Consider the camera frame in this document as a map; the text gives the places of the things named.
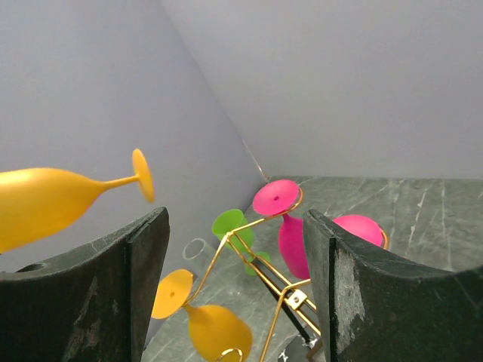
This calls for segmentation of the green wine glass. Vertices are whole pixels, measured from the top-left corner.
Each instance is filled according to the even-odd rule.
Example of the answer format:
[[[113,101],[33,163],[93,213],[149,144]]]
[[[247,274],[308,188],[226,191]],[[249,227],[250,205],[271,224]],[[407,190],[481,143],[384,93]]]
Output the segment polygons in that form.
[[[220,251],[228,246],[241,259],[245,267],[245,273],[248,275],[261,278],[263,275],[260,270],[253,264],[254,261],[270,261],[269,254],[266,252],[253,253],[251,246],[253,244],[253,232],[251,227],[265,222],[269,217],[261,218],[253,222],[248,222],[245,215],[239,209],[231,209],[221,213],[212,224],[212,232],[220,240],[219,247],[208,264],[208,275],[213,271],[214,265],[220,256]]]

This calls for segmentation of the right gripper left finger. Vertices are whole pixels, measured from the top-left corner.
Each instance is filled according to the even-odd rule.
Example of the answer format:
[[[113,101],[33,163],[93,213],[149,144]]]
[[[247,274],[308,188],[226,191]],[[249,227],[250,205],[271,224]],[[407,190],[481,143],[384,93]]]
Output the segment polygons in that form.
[[[3,361],[139,361],[170,236],[164,207],[1,275]]]

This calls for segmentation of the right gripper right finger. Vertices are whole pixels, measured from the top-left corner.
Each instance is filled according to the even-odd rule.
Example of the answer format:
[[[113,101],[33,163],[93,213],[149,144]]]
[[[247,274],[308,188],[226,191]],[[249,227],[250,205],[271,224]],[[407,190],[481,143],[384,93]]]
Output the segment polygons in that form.
[[[328,361],[480,361],[482,269],[410,261],[317,210],[303,239]]]

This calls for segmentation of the clear wine glass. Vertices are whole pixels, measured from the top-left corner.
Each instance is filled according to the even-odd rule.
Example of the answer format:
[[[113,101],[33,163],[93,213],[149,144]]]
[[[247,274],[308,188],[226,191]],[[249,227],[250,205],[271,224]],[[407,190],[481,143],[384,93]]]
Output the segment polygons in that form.
[[[208,242],[202,238],[196,238],[184,247],[183,258],[189,270],[201,277],[210,265],[215,253],[216,250]]]

